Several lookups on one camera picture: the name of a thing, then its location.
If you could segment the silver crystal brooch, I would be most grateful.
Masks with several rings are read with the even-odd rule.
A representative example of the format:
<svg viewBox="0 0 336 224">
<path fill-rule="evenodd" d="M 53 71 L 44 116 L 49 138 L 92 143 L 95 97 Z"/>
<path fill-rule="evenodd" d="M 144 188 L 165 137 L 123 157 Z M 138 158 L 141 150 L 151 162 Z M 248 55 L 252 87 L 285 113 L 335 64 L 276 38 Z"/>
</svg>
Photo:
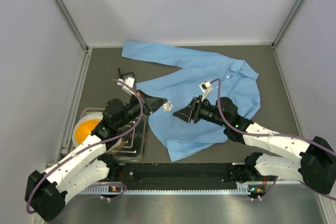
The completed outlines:
<svg viewBox="0 0 336 224">
<path fill-rule="evenodd" d="M 173 108 L 173 104 L 170 101 L 167 101 L 163 104 L 163 111 L 171 111 Z"/>
</svg>

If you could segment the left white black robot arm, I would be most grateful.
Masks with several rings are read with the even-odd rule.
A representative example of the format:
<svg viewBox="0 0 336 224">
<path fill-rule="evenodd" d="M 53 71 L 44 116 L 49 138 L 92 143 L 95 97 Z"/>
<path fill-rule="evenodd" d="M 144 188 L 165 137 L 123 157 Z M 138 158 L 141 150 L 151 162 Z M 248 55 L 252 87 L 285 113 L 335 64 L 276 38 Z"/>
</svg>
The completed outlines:
<svg viewBox="0 0 336 224">
<path fill-rule="evenodd" d="M 141 90 L 133 91 L 128 103 L 108 101 L 102 120 L 79 146 L 52 167 L 28 176 L 27 213 L 37 213 L 44 221 L 51 221 L 77 194 L 106 179 L 116 163 L 108 151 L 137 127 L 143 115 L 152 115 L 166 102 L 166 98 L 152 97 Z"/>
</svg>

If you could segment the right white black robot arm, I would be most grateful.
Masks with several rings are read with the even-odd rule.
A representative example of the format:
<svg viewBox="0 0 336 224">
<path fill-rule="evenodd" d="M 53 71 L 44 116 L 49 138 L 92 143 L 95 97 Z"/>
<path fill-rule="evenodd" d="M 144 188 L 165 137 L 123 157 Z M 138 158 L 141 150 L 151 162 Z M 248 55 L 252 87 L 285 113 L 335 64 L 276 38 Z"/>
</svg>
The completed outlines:
<svg viewBox="0 0 336 224">
<path fill-rule="evenodd" d="M 295 179 L 312 190 L 328 195 L 335 186 L 335 152 L 321 137 L 302 140 L 269 130 L 238 114 L 232 100 L 221 97 L 214 105 L 201 97 L 194 97 L 173 116 L 186 123 L 199 120 L 224 127 L 224 134 L 232 141 L 261 148 L 271 155 L 252 153 L 245 159 L 249 178 L 277 176 Z"/>
</svg>

